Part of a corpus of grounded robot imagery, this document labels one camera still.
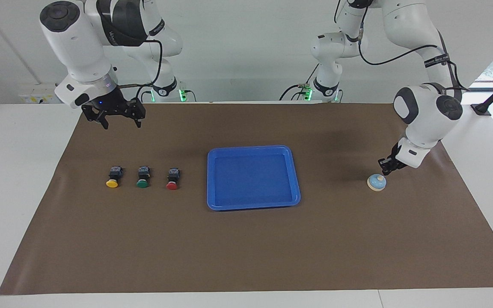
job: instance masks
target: plastic tray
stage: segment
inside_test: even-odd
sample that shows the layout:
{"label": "plastic tray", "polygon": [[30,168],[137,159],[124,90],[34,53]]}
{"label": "plastic tray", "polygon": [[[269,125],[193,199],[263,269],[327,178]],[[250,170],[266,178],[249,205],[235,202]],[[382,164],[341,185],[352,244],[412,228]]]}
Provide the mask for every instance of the plastic tray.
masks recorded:
{"label": "plastic tray", "polygon": [[287,146],[215,148],[208,155],[207,204],[213,210],[291,207],[300,202]]}

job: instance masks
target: green led light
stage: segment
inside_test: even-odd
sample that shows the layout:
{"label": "green led light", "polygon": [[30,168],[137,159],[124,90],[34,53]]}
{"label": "green led light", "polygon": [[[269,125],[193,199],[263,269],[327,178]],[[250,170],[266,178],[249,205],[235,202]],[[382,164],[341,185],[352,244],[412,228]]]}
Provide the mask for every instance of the green led light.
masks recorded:
{"label": "green led light", "polygon": [[180,89],[179,91],[180,91],[180,100],[182,102],[187,101],[187,94],[186,94],[186,92],[184,92],[184,90],[182,90],[182,89]]}
{"label": "green led light", "polygon": [[306,94],[306,96],[305,96],[305,99],[306,99],[307,101],[311,101],[311,97],[312,97],[312,96],[313,96],[313,90],[311,90],[311,89],[307,89],[307,94]]}

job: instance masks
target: table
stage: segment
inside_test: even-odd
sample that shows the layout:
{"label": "table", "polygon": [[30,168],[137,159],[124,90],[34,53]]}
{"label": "table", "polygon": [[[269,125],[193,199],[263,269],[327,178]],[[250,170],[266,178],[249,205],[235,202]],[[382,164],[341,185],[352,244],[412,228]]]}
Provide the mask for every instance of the table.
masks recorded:
{"label": "table", "polygon": [[[51,180],[80,110],[64,105],[0,105],[0,283]],[[465,108],[462,123],[443,140],[448,154],[493,229],[493,120]],[[0,296],[0,306],[493,306],[493,289],[359,290],[336,292],[92,294]]]}

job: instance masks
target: wall socket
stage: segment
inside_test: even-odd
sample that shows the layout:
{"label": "wall socket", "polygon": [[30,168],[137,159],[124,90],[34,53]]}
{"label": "wall socket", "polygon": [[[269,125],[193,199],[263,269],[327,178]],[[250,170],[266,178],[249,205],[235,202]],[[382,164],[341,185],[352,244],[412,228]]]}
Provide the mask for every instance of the wall socket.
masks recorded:
{"label": "wall socket", "polygon": [[21,84],[18,96],[24,104],[62,104],[54,94],[55,88],[53,83]]}

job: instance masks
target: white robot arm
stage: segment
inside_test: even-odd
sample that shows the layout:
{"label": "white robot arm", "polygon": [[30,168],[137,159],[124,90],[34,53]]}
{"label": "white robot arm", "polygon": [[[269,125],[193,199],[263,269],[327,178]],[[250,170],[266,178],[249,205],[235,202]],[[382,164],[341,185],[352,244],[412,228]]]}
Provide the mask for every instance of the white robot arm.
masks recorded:
{"label": "white robot arm", "polygon": [[336,61],[359,56],[360,23],[365,8],[346,4],[336,19],[340,31],[325,33],[313,40],[311,54],[319,61],[319,71],[313,80],[313,100],[328,102],[336,99],[342,76],[342,66]]}
{"label": "white robot arm", "polygon": [[[72,108],[81,106],[89,121],[107,129],[106,115],[129,117],[138,127],[145,118],[138,97],[123,98],[103,45],[123,46],[139,60],[153,80],[146,85],[156,90],[159,101],[180,98],[178,80],[162,58],[180,54],[182,40],[166,26],[154,0],[57,1],[42,10],[40,22],[50,46],[68,69],[55,94]],[[155,40],[160,45],[146,43]]]}
{"label": "white robot arm", "polygon": [[[391,155],[378,163],[384,175],[405,166],[418,168],[430,150],[457,125],[463,113],[460,105],[463,88],[457,80],[457,74],[454,75],[444,40],[428,15],[425,0],[346,1],[337,20],[341,31],[333,33],[340,41],[335,43],[331,40],[329,43],[328,40],[325,41],[324,35],[325,37],[319,37],[318,45],[315,44],[312,49],[312,52],[329,49],[338,52],[332,53],[333,56],[327,56],[327,59],[321,58],[318,53],[313,55],[319,60],[321,68],[337,66],[330,61],[335,56],[346,58],[360,55],[365,62],[372,64],[361,53],[361,46],[366,48],[364,16],[369,8],[382,9],[387,38],[395,45],[410,49],[411,52],[416,51],[422,57],[430,82],[419,86],[407,86],[399,90],[395,96],[395,111],[408,127],[393,147]],[[327,97],[325,94],[330,93],[319,91],[320,86],[317,86],[317,83],[330,87],[339,81],[341,70],[335,71],[333,75],[329,72],[328,69],[320,72],[315,79],[314,86],[318,91],[313,94],[314,98],[317,95]]]}

